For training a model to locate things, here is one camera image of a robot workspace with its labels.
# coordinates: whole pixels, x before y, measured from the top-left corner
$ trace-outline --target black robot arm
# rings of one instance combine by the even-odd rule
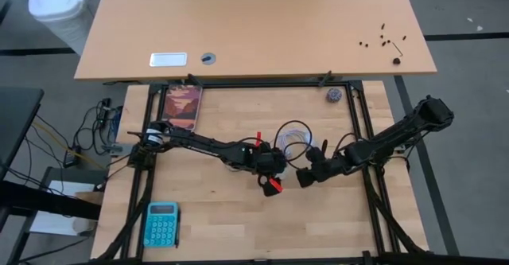
[[[417,137],[423,131],[441,131],[450,126],[454,114],[441,99],[427,96],[411,114],[371,139],[360,139],[338,149],[332,158],[313,147],[306,153],[311,169],[297,171],[301,187],[315,181],[322,182],[338,174],[348,175],[369,164],[383,164],[393,154],[396,146]]]
[[[145,134],[137,134],[141,142],[130,156],[132,166],[144,166],[156,153],[164,153],[174,147],[183,147],[219,158],[225,165],[258,175],[258,184],[269,197],[282,191],[281,180],[276,178],[286,168],[285,155],[278,148],[257,138],[245,138],[238,142],[220,142],[195,134],[190,130],[175,127],[167,121],[151,122]],[[244,142],[259,140],[258,145]]]

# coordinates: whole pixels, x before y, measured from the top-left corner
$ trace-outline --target black cable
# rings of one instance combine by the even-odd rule
[[[114,165],[114,164],[116,164],[117,162],[120,162],[120,161],[122,161],[122,160],[124,160],[124,159],[128,158],[129,156],[130,156],[130,154],[127,154],[127,155],[125,155],[125,156],[123,156],[123,157],[119,158],[118,160],[116,160],[116,161],[114,161],[114,162],[110,162],[110,163],[109,163],[109,164],[107,164],[105,167],[108,167],[108,166]]]
[[[420,138],[418,138],[417,141],[414,142],[414,144],[410,148],[410,151],[408,152],[408,155],[406,156],[406,159],[408,159],[410,157],[410,155],[412,154],[412,150],[414,150],[417,143],[420,142],[427,134],[429,134],[429,131],[425,132]]]
[[[46,190],[49,190],[49,192],[51,192],[52,194],[55,194],[55,192],[59,193],[61,196],[63,197],[71,197],[71,198],[74,198],[74,199],[79,199],[77,197],[73,197],[73,196],[69,196],[69,195],[66,195],[65,193],[62,193],[60,190],[58,189],[51,189],[49,188],[48,186],[46,185],[43,185],[40,181],[36,180],[35,178],[33,177],[29,177],[27,176],[26,174],[24,173],[21,173],[21,172],[18,172],[17,170],[13,170],[12,168],[10,167],[7,167],[5,165],[2,164],[2,166],[7,169],[8,172],[10,172],[11,174],[13,174],[15,177],[21,179],[22,181],[29,181],[31,183],[33,183],[34,185],[37,185],[39,187],[41,187],[42,189],[46,189]]]
[[[41,150],[42,152],[44,152],[45,154],[47,154],[48,156],[52,157],[52,158],[55,158],[53,157],[52,154],[48,153],[45,149],[41,148],[40,146],[38,146],[36,143],[30,141],[29,139],[26,139],[29,143],[32,144],[32,146],[35,146],[37,149]]]
[[[291,143],[289,143],[288,145],[286,145],[286,146],[285,146],[285,149],[283,150],[283,153],[285,153],[285,152],[286,152],[286,150],[287,150],[290,146],[292,146],[292,145],[299,145],[299,144],[300,144],[300,145],[308,145],[308,143],[307,143],[307,142],[291,142]],[[304,151],[304,152],[302,152],[302,153],[300,153],[297,157],[295,157],[295,158],[293,158],[293,159],[288,159],[288,158],[286,158],[286,156],[285,156],[286,163],[287,163],[287,164],[289,164],[291,167],[293,167],[293,168],[294,168],[294,169],[296,169],[296,170],[305,170],[305,168],[299,168],[299,167],[295,166],[295,165],[292,163],[292,161],[294,161],[295,159],[299,158],[299,157],[300,157],[300,156],[302,156],[304,153],[305,153],[305,151]]]
[[[30,164],[29,164],[29,177],[30,177],[30,175],[32,174],[32,148],[30,147],[29,140],[26,137],[25,137],[25,142],[26,142],[27,147],[29,148],[29,162],[30,162]]]
[[[35,131],[35,134],[37,135],[37,137],[39,137],[39,139],[44,143],[46,144],[46,146],[48,146],[49,148],[49,151],[52,153],[50,156],[53,157],[56,161],[56,163],[58,164],[58,166],[60,167],[60,183],[62,185],[62,191],[64,191],[64,163],[60,163],[60,160],[58,158],[56,158],[56,155],[55,155],[55,152],[53,151],[53,148],[51,147],[51,145],[49,145],[42,137],[41,135],[39,134],[39,132],[37,131],[37,128],[34,127],[33,125],[31,125],[31,127],[33,128],[33,130]]]
[[[299,120],[291,120],[291,121],[288,121],[288,122],[286,122],[286,123],[282,124],[282,125],[279,127],[278,131],[276,132],[276,136],[275,136],[275,138],[274,138],[274,148],[275,148],[275,147],[276,147],[276,145],[277,145],[278,138],[279,138],[279,133],[281,132],[281,130],[282,130],[282,129],[286,126],[286,125],[289,125],[289,124],[291,124],[291,123],[300,123],[300,124],[301,124],[302,126],[304,126],[304,127],[306,128],[306,130],[308,130],[308,132],[309,132],[309,142],[305,142],[305,145],[306,145],[305,149],[304,149],[304,150],[303,150],[300,154],[298,154],[296,157],[294,157],[294,158],[288,159],[288,158],[286,158],[286,156],[285,156],[285,160],[286,160],[286,162],[288,162],[288,164],[289,164],[289,165],[291,165],[293,168],[295,168],[295,169],[297,169],[297,170],[298,170],[298,168],[297,168],[296,166],[294,166],[291,162],[292,162],[292,161],[295,161],[296,159],[298,159],[300,156],[302,156],[303,154],[305,154],[305,153],[306,153],[309,149],[311,149],[311,147],[313,147],[313,145],[311,144],[311,141],[313,140],[313,132],[311,131],[311,129],[309,128],[309,126],[308,126],[308,125],[306,125],[304,122],[299,121]]]
[[[83,120],[81,121],[81,124],[80,126],[78,127],[78,130],[76,130],[76,132],[74,133],[74,136],[72,137],[72,145],[73,146],[76,146],[76,145],[79,145],[80,142],[77,140],[77,136],[78,134],[80,134],[80,132],[82,131],[82,128],[83,126],[85,125],[85,122],[87,122],[87,117],[88,117],[88,114],[90,114],[90,111],[96,109],[98,106],[94,106],[94,107],[91,107],[90,109],[88,109],[86,112],[85,112],[85,115],[83,117]]]
[[[20,259],[19,261],[17,262],[14,262],[14,263],[9,263],[7,265],[18,265],[20,263],[25,263],[25,262],[28,262],[30,260],[33,260],[33,259],[37,259],[37,258],[40,258],[42,256],[46,256],[46,255],[50,255],[50,254],[53,254],[53,253],[57,253],[57,252],[60,252],[60,251],[63,251],[69,247],[72,247],[72,246],[76,246],[86,240],[88,240],[90,238],[90,236],[88,236],[87,238],[84,238],[82,240],[79,240],[79,241],[76,241],[74,243],[71,243],[71,244],[68,244],[68,245],[65,245],[63,247],[60,247],[58,249],[54,249],[54,250],[51,250],[51,251],[47,251],[47,252],[43,252],[43,253],[40,253],[40,254],[36,254],[36,255],[32,255],[30,257],[26,257],[26,258],[23,258],[23,259]]]
[[[54,126],[52,126],[52,124],[46,122],[41,116],[39,115],[36,115],[36,117],[38,117],[43,123],[45,123],[48,127],[52,128],[52,130],[55,131],[56,134],[58,134],[64,141],[65,141],[65,144],[67,145],[67,148],[70,148],[71,146],[69,145],[69,141],[59,132],[55,129]]]
[[[348,133],[348,134],[345,134],[343,137],[341,137],[340,141],[337,143],[336,145],[336,148],[334,149],[334,152],[332,154],[336,154],[337,150],[340,148],[341,146],[341,143],[349,136],[349,135],[352,135],[352,136],[356,136],[356,134],[354,133]]]
[[[110,180],[111,177],[113,177],[114,175],[116,175],[119,171],[125,169],[127,166],[129,165],[125,165],[123,167],[121,167],[120,169],[116,170],[114,173],[110,174],[109,176],[106,177],[106,181],[105,182],[108,182]]]

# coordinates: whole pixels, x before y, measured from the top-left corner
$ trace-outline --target blue calculator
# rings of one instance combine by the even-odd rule
[[[145,247],[178,245],[179,208],[176,202],[151,202],[145,224]]]

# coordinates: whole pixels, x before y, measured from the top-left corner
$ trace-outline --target small black object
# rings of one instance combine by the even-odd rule
[[[98,128],[102,130],[104,126],[106,125],[106,117],[108,114],[108,110],[104,109],[105,107],[109,107],[111,105],[111,99],[110,98],[104,98],[100,103],[100,110],[99,114],[97,115],[97,123]]]
[[[212,65],[216,62],[216,55],[214,53],[205,53],[200,59],[201,63],[205,65]]]
[[[201,83],[201,82],[200,82],[200,80],[198,79],[198,77],[194,76],[194,75],[193,75],[193,74],[191,74],[191,73],[189,73],[189,74],[188,74],[188,80],[189,80],[192,84],[194,84],[194,85],[196,85],[196,86],[201,86],[201,87],[203,87],[203,86],[204,86],[204,85],[203,85],[203,83]]]
[[[79,145],[72,146],[70,148],[70,150],[73,150],[77,154],[81,154],[81,146],[79,146]],[[71,154],[71,152],[68,150],[65,151],[64,164],[62,165],[65,169],[67,169],[68,167],[71,167],[71,166],[76,166],[79,163],[80,163],[80,158],[76,157],[74,154]]]
[[[263,195],[266,197],[272,197],[283,191],[283,188],[281,187],[281,179],[277,177],[268,177],[264,184],[260,181],[258,181],[258,184],[262,187]]]
[[[325,84],[326,84],[327,82],[329,82],[330,80],[334,80],[334,77],[332,77],[332,70],[329,70],[329,71],[325,74],[324,78],[322,78],[322,79],[321,79],[321,81],[320,81],[320,83],[318,83],[318,87],[320,87],[320,88],[324,87],[324,86],[325,86]]]

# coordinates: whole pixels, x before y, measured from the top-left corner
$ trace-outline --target wooden table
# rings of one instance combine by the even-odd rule
[[[394,122],[387,94],[380,81],[366,81],[363,86],[377,133]],[[284,122],[301,119],[311,127],[319,144],[324,138],[329,140],[330,155],[339,138],[352,131],[352,121],[346,99],[339,103],[324,101],[327,90],[206,89],[196,133],[226,142],[261,131],[262,138],[270,141]],[[148,86],[128,88],[117,142],[138,141],[126,132],[141,130],[147,93]],[[111,172],[121,166],[124,161],[113,165]],[[419,246],[426,247],[404,161],[392,159],[385,169],[395,218]],[[133,172],[131,168],[125,169],[107,184],[92,257],[104,252],[126,219]],[[146,248],[143,259],[352,257],[363,250],[376,255],[361,173],[334,177],[307,189],[301,189],[294,174],[290,174],[283,186],[281,194],[267,198],[254,176],[231,172],[217,158],[186,149],[159,154],[152,201],[179,202],[181,245],[178,249]],[[388,246],[385,230],[383,236]],[[132,240],[134,252],[136,238]]]
[[[152,68],[152,53],[187,53],[187,64]],[[205,53],[217,61],[203,64]],[[295,77],[329,70],[342,76],[437,71],[409,0],[101,0],[75,78]]]

